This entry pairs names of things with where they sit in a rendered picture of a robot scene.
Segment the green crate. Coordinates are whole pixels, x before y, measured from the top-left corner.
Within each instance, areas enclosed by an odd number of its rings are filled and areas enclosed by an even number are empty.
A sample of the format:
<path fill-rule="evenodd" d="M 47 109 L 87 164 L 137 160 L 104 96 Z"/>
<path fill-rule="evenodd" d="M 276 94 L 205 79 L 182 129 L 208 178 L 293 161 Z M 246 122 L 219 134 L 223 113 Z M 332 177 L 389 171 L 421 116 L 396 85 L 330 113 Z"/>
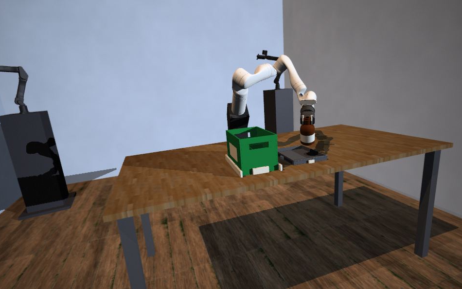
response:
<path fill-rule="evenodd" d="M 238 138 L 234 134 L 248 133 L 250 137 Z M 226 130 L 228 156 L 241 169 L 243 176 L 251 175 L 252 169 L 269 166 L 278 170 L 277 134 L 260 127 Z"/>

